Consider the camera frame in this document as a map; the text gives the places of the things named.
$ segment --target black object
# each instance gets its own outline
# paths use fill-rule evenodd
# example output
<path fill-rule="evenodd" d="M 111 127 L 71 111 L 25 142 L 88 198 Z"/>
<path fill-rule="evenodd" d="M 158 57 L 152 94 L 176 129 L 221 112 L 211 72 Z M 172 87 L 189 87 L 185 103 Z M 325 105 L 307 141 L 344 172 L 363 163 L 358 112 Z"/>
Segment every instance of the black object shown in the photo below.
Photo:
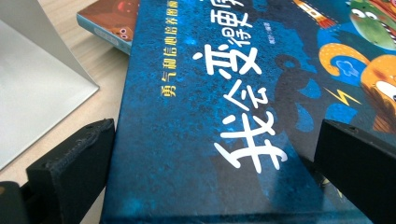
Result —
<path fill-rule="evenodd" d="M 15 203 L 0 198 L 0 223 L 79 223 L 106 184 L 114 136 L 113 119 L 97 121 L 31 164 L 28 182 L 12 185 Z M 12 207 L 13 213 L 3 210 Z M 26 214 L 28 222 L 12 219 Z"/>
<path fill-rule="evenodd" d="M 374 223 L 396 223 L 396 148 L 365 131 L 323 120 L 314 164 Z"/>

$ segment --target wooden table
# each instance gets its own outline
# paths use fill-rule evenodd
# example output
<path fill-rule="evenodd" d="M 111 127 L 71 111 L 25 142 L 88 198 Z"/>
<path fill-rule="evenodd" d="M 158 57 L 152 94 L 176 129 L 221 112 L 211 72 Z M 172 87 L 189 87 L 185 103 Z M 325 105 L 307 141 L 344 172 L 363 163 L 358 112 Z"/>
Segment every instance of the wooden table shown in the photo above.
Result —
<path fill-rule="evenodd" d="M 39 0 L 49 20 L 82 66 L 100 86 L 99 92 L 0 171 L 0 181 L 27 181 L 25 169 L 86 124 L 117 118 L 129 56 L 78 26 L 76 13 L 95 0 Z M 98 223 L 104 193 L 81 223 Z"/>

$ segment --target yellow lightning bolt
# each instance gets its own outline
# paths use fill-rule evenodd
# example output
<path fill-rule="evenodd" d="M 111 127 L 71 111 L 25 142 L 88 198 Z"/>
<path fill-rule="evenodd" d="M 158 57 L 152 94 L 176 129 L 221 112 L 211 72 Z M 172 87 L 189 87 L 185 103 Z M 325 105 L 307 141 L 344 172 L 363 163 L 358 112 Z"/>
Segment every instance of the yellow lightning bolt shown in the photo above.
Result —
<path fill-rule="evenodd" d="M 343 102 L 345 105 L 349 105 L 349 102 L 347 101 L 347 98 L 355 101 L 356 103 L 361 105 L 361 102 L 357 101 L 355 98 L 353 98 L 352 96 L 344 93 L 343 91 L 337 90 L 338 95 L 332 93 L 331 91 L 327 90 L 325 88 L 326 91 L 328 91 L 331 95 L 333 95 L 335 98 L 337 98 L 339 101 Z"/>

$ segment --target book spine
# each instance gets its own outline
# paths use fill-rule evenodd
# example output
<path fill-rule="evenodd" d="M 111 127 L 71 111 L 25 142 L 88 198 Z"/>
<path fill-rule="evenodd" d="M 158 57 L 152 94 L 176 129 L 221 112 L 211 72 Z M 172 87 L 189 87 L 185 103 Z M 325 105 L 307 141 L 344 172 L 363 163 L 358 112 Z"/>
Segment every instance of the book spine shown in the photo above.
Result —
<path fill-rule="evenodd" d="M 86 29 L 87 31 L 93 33 L 94 35 L 97 35 L 116 47 L 117 49 L 120 49 L 124 53 L 130 55 L 131 53 L 131 42 L 127 43 L 117 37 L 116 35 L 111 34 L 107 29 L 104 27 L 86 19 L 85 17 L 77 14 L 77 22 L 78 25 L 81 26 L 82 28 Z"/>

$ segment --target blue book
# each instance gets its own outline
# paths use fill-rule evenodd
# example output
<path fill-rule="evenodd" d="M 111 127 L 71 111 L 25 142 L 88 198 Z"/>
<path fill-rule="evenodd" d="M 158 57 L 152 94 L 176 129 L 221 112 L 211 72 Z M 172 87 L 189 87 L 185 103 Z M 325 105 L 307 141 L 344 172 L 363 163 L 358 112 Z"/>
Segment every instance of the blue book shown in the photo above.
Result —
<path fill-rule="evenodd" d="M 141 2 L 101 221 L 371 223 L 311 164 L 323 119 L 395 145 L 382 2 Z"/>
<path fill-rule="evenodd" d="M 126 54 L 131 52 L 140 0 L 99 0 L 77 13 L 78 25 Z"/>

